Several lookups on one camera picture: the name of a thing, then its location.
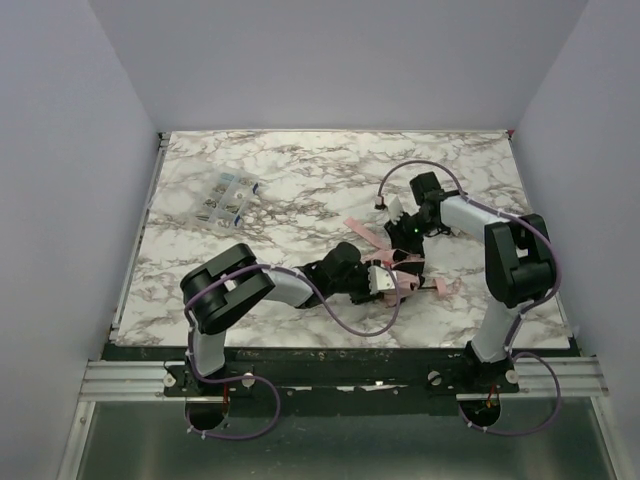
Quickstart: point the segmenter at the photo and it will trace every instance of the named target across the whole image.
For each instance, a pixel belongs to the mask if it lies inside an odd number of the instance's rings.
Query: small parts in container
[[[194,203],[190,218],[200,226],[232,233],[258,190],[258,177],[232,168],[216,169]]]

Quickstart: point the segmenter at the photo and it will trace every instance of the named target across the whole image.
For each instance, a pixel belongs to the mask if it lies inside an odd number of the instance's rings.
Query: purple hose
[[[443,170],[447,175],[449,175],[449,177],[451,177],[451,180],[453,180],[453,183],[455,184],[456,189],[458,190],[458,192],[460,192],[460,196],[467,203],[473,205],[474,207],[479,208],[480,210],[488,212],[488,213],[490,213],[492,215],[497,215],[498,217],[504,217],[504,218],[507,218],[507,219],[509,219],[509,220],[511,220],[513,222],[518,223],[519,225],[521,225],[522,227],[527,229],[529,232],[531,232],[533,235],[535,235],[545,245],[545,247],[547,247],[549,249],[549,252],[551,252],[551,257],[552,257],[553,263],[554,263],[554,265],[556,267],[556,281],[553,284],[553,287],[551,288],[551,290],[549,290],[549,292],[543,298],[541,298],[539,300],[536,300],[535,302],[532,302],[529,305],[524,306],[523,308],[520,309],[520,311],[516,315],[516,318],[515,318],[513,324],[511,325],[511,328],[507,332],[507,336],[504,339],[505,349],[507,350],[507,353],[509,353],[511,351],[511,346],[513,345],[513,341],[515,339],[515,336],[518,333],[520,325],[522,324],[522,319],[523,319],[524,315],[527,312],[529,312],[531,309],[533,309],[535,307],[538,307],[538,306],[542,305],[543,303],[551,300],[554,297],[554,295],[556,293],[558,293],[558,290],[560,289],[560,283],[562,281],[562,269],[560,268],[560,263],[558,262],[558,256],[557,256],[555,250],[551,246],[551,243],[549,242],[549,240],[542,233],[540,233],[537,229],[535,229],[534,227],[529,225],[524,220],[522,220],[522,219],[520,219],[520,218],[518,218],[518,217],[516,217],[514,215],[499,211],[499,210],[497,210],[495,208],[491,208],[491,207],[489,207],[487,205],[484,205],[484,204],[482,204],[482,203],[470,198],[469,195],[467,194],[467,192],[465,192],[462,189],[462,185],[460,184],[460,181],[458,180],[458,178],[455,176],[455,174],[451,170],[449,170],[444,165],[440,165],[439,163],[432,162],[430,160],[408,160],[406,162],[402,162],[399,165],[396,165],[395,167],[393,167],[391,170],[389,170],[387,172],[387,174],[384,176],[384,178],[380,182],[380,187],[378,188],[378,197],[382,198],[382,188],[384,187],[384,184],[387,182],[387,180],[389,179],[389,177],[391,176],[391,174],[393,172],[395,172],[399,168],[402,168],[402,167],[407,166],[407,165],[413,165],[413,164],[431,165],[432,167],[436,167],[436,168],[439,168],[440,170]],[[532,433],[537,433],[540,430],[550,426],[558,418],[558,414],[559,414],[560,409],[562,407],[562,392],[560,391],[560,382],[558,380],[558,376],[556,375],[556,373],[551,368],[551,365],[549,365],[547,362],[545,362],[538,355],[535,355],[535,354],[529,353],[529,352],[522,352],[522,353],[519,353],[519,354],[517,354],[516,356],[513,357],[514,362],[517,359],[521,358],[521,357],[531,357],[531,358],[534,358],[534,359],[538,360],[551,373],[551,377],[553,378],[553,381],[554,381],[554,383],[556,385],[556,405],[555,405],[555,408],[553,410],[553,413],[549,416],[549,418],[547,418],[547,420],[542,422],[542,424],[540,424],[537,427],[531,428],[529,430],[522,430],[522,431],[516,431],[516,432],[506,432],[506,431],[502,431],[502,430],[495,430],[495,429],[492,429],[492,428],[483,428],[483,427],[481,427],[479,425],[474,424],[473,422],[471,422],[466,417],[466,415],[462,411],[462,408],[459,407],[460,414],[462,415],[462,418],[465,420],[465,422],[467,422],[467,424],[469,425],[470,428],[473,428],[474,430],[479,430],[481,432],[494,434],[494,435],[500,435],[500,436],[505,436],[505,437],[518,437],[518,436],[523,436],[523,435],[530,435]]]
[[[340,320],[340,318],[338,318],[336,313],[333,311],[333,309],[329,306],[325,298],[322,296],[322,293],[320,292],[320,290],[318,290],[318,288],[313,283],[311,283],[311,281],[307,277],[296,272],[295,270],[289,270],[288,268],[278,267],[278,266],[257,264],[257,265],[250,265],[248,267],[241,268],[240,270],[236,270],[235,272],[230,273],[224,278],[216,280],[211,285],[208,285],[206,288],[202,289],[201,291],[196,293],[193,297],[191,297],[191,299],[189,299],[189,301],[184,306],[184,316],[189,322],[189,334],[187,336],[187,355],[190,357],[190,365],[191,365],[191,371],[193,373],[193,376],[199,381],[203,383],[208,383],[210,385],[219,385],[223,383],[237,382],[237,381],[248,379],[248,377],[246,376],[220,378],[220,379],[206,378],[202,376],[198,371],[198,368],[196,367],[196,363],[195,363],[195,355],[193,355],[193,352],[195,351],[193,337],[194,337],[195,329],[197,327],[195,325],[195,321],[191,318],[191,315],[190,315],[191,309],[193,308],[193,306],[198,300],[200,300],[202,297],[204,297],[207,293],[211,292],[212,290],[215,290],[216,288],[220,287],[222,284],[224,284],[224,282],[233,280],[234,278],[239,277],[240,275],[243,275],[247,272],[251,272],[254,270],[274,270],[277,272],[285,273],[287,275],[291,275],[292,277],[296,277],[299,280],[306,283],[311,288],[311,290],[313,290],[313,293],[318,296],[318,298],[322,302],[322,305],[324,305],[324,307],[327,309],[327,312],[329,312],[329,315],[331,315],[331,318],[333,318],[338,323],[338,325],[340,325],[342,328],[347,330],[349,333],[358,335],[360,337],[375,337],[376,335],[382,335],[383,333],[388,331],[391,327],[393,327],[393,325],[396,323],[396,320],[398,318],[398,313],[400,313],[400,285],[398,285],[398,282],[395,276],[392,274],[391,270],[387,267],[384,267],[384,268],[389,273],[389,275],[391,276],[391,280],[393,281],[393,286],[396,291],[396,305],[393,310],[393,315],[391,316],[391,320],[389,320],[389,323],[387,323],[387,325],[385,325],[383,328],[381,328],[377,332],[369,332],[369,333],[359,332],[357,330],[354,330],[353,328],[345,324],[342,320]],[[244,435],[225,435],[222,433],[198,430],[191,424],[189,414],[187,413],[186,419],[187,419],[187,423],[189,423],[189,431],[196,432],[200,435],[203,435],[204,437],[217,438],[221,440],[251,440],[253,438],[257,438],[261,435],[264,435],[265,433],[270,431],[276,425],[276,422],[278,421],[278,417],[280,416],[280,406],[281,406],[280,395],[278,394],[278,390],[275,387],[275,385],[271,383],[269,380],[267,380],[266,378],[254,375],[250,377],[250,379],[257,380],[259,382],[266,384],[271,389],[276,399],[276,411],[274,412],[273,417],[265,427],[261,428],[257,432],[248,433]]]

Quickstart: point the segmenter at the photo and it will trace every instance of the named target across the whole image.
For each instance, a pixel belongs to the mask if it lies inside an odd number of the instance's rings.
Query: purple cable
[[[187,356],[189,356],[189,358],[190,358],[190,362],[189,363],[191,365],[191,371],[193,373],[193,376],[196,379],[198,379],[199,381],[201,381],[203,383],[208,383],[208,384],[211,384],[211,385],[219,385],[219,384],[223,384],[223,383],[237,382],[237,381],[247,380],[248,379],[248,377],[246,377],[246,376],[220,378],[220,379],[206,378],[206,377],[202,376],[200,374],[200,372],[198,371],[198,368],[196,367],[196,363],[195,363],[195,355],[193,355],[193,352],[195,351],[194,350],[194,338],[193,337],[194,337],[196,325],[195,325],[195,321],[191,318],[191,315],[190,315],[191,309],[193,308],[193,306],[196,304],[196,302],[198,300],[200,300],[202,297],[204,297],[207,293],[209,293],[212,290],[215,290],[216,288],[218,288],[221,285],[223,285],[224,282],[227,282],[229,280],[233,280],[234,278],[239,277],[240,275],[243,275],[243,274],[245,274],[247,272],[251,272],[251,271],[254,271],[254,270],[274,270],[274,271],[277,271],[277,272],[285,273],[287,275],[291,275],[292,277],[296,277],[299,280],[303,281],[305,284],[307,284],[311,288],[313,293],[316,294],[318,296],[318,298],[320,299],[320,301],[322,302],[322,305],[324,305],[324,307],[327,309],[327,312],[329,312],[329,315],[331,315],[331,318],[333,318],[338,323],[338,325],[340,325],[346,331],[348,331],[349,333],[352,333],[354,335],[358,335],[360,337],[375,337],[377,335],[382,335],[383,333],[388,331],[391,327],[393,327],[393,325],[396,323],[396,320],[398,318],[398,313],[400,313],[400,285],[398,284],[398,282],[397,282],[395,276],[392,274],[391,270],[389,268],[387,268],[387,267],[384,267],[384,269],[389,273],[389,275],[391,276],[391,280],[393,281],[393,286],[395,288],[395,293],[396,293],[396,305],[395,305],[395,308],[393,310],[393,315],[391,316],[391,320],[389,320],[389,323],[387,323],[387,325],[385,325],[383,328],[381,328],[377,332],[370,332],[370,333],[359,332],[357,330],[354,330],[353,328],[351,328],[350,326],[345,324],[342,320],[340,320],[340,318],[338,318],[338,316],[333,311],[331,306],[329,306],[329,304],[327,303],[325,298],[322,296],[322,293],[320,292],[320,290],[318,290],[318,288],[313,283],[311,283],[311,281],[307,277],[305,277],[304,275],[296,272],[295,270],[289,270],[288,268],[272,266],[272,265],[266,265],[266,264],[257,264],[257,265],[250,265],[248,267],[241,268],[240,270],[236,270],[235,272],[230,273],[229,275],[225,276],[224,278],[216,280],[211,285],[208,285],[206,288],[200,290],[193,297],[191,297],[191,299],[189,299],[189,301],[184,306],[184,316],[187,318],[187,321],[189,322],[189,334],[187,336]],[[271,391],[273,392],[273,395],[274,395],[274,397],[276,399],[276,411],[273,414],[273,418],[269,421],[269,423],[265,427],[261,428],[257,432],[244,434],[244,435],[225,435],[225,434],[222,434],[222,433],[214,433],[214,432],[210,432],[210,431],[206,431],[206,430],[198,430],[197,428],[195,428],[191,424],[191,420],[189,418],[189,413],[187,412],[186,419],[187,419],[187,423],[189,424],[189,430],[188,431],[189,432],[191,432],[191,431],[196,432],[196,433],[202,435],[203,437],[217,438],[217,439],[221,439],[221,440],[251,440],[251,439],[257,438],[257,437],[259,437],[261,435],[264,435],[269,430],[271,430],[275,426],[276,422],[278,421],[278,417],[280,416],[280,403],[281,402],[280,402],[280,395],[278,394],[278,389],[275,387],[275,385],[273,383],[271,383],[269,380],[267,380],[264,377],[255,376],[254,375],[254,376],[251,376],[250,379],[251,380],[257,380],[259,382],[262,382],[262,383],[266,384],[271,389]]]
[[[523,308],[520,309],[520,311],[516,315],[516,318],[515,318],[513,324],[511,325],[511,328],[507,332],[507,336],[504,339],[505,350],[507,351],[507,354],[509,354],[509,352],[511,351],[511,346],[513,345],[513,341],[515,339],[515,336],[518,333],[518,330],[520,329],[520,325],[522,324],[522,320],[523,320],[524,315],[527,312],[529,312],[531,309],[536,308],[536,307],[542,305],[543,303],[551,300],[554,297],[554,295],[556,293],[558,293],[558,290],[560,289],[560,283],[562,281],[562,269],[560,268],[560,263],[558,262],[558,256],[556,255],[555,250],[551,246],[551,243],[549,242],[549,240],[542,233],[540,233],[537,229],[535,229],[534,227],[529,225],[524,220],[516,217],[515,215],[511,215],[511,214],[499,211],[499,210],[497,210],[495,208],[489,207],[487,205],[484,205],[484,204],[472,199],[471,197],[469,197],[467,192],[465,192],[462,189],[462,185],[460,184],[460,181],[458,180],[458,178],[455,176],[455,174],[451,170],[449,170],[444,165],[440,165],[439,163],[432,162],[431,160],[408,160],[406,162],[402,162],[402,163],[396,165],[395,167],[393,167],[391,170],[389,170],[387,172],[387,174],[384,176],[384,178],[380,182],[380,187],[378,188],[378,197],[382,198],[382,188],[384,187],[384,184],[387,182],[387,180],[389,179],[389,177],[391,176],[391,174],[393,172],[395,172],[399,168],[402,168],[402,167],[407,166],[407,165],[413,165],[413,164],[430,165],[432,167],[437,167],[437,168],[443,170],[447,175],[449,175],[449,177],[451,177],[451,180],[453,180],[453,183],[455,184],[456,189],[458,190],[458,192],[460,192],[460,197],[463,200],[465,200],[467,203],[469,203],[469,204],[473,205],[474,207],[477,207],[480,210],[483,210],[483,211],[485,211],[487,213],[490,213],[492,215],[497,215],[498,217],[504,217],[504,218],[507,218],[507,219],[509,219],[509,220],[511,220],[513,222],[518,223],[519,225],[521,225],[522,227],[527,229],[529,232],[531,232],[533,235],[535,235],[536,238],[538,238],[545,245],[545,247],[547,247],[549,249],[549,252],[551,252],[551,258],[553,259],[553,263],[554,263],[554,265],[556,267],[556,281],[553,284],[553,287],[551,288],[551,290],[549,290],[549,292],[543,298],[541,298],[539,300],[536,300],[536,301],[530,303],[529,305],[524,306]],[[515,362],[517,359],[519,359],[521,357],[531,357],[531,358],[534,358],[534,359],[538,360],[551,373],[551,377],[553,378],[553,381],[556,384],[556,394],[557,394],[557,396],[556,396],[556,406],[555,406],[555,408],[553,410],[553,413],[549,416],[549,418],[547,418],[547,420],[545,420],[542,424],[540,424],[537,427],[531,428],[529,430],[522,430],[522,431],[517,431],[517,432],[505,432],[505,431],[502,431],[502,430],[494,430],[492,428],[484,428],[484,427],[481,427],[479,425],[474,424],[473,422],[471,422],[466,417],[466,415],[462,411],[462,408],[459,407],[459,410],[460,410],[460,413],[462,415],[462,418],[464,418],[465,422],[467,422],[467,424],[468,424],[468,426],[470,428],[473,428],[475,430],[479,430],[481,432],[494,434],[494,435],[517,437],[517,436],[530,435],[532,433],[537,433],[540,430],[542,430],[542,429],[548,427],[549,425],[551,425],[557,419],[558,414],[560,412],[560,409],[562,407],[562,392],[560,391],[560,382],[558,380],[558,376],[556,375],[556,373],[551,368],[551,365],[549,365],[546,361],[544,361],[538,355],[535,355],[535,354],[529,353],[529,352],[522,352],[522,353],[519,353],[519,354],[515,355],[513,357],[513,361]]]

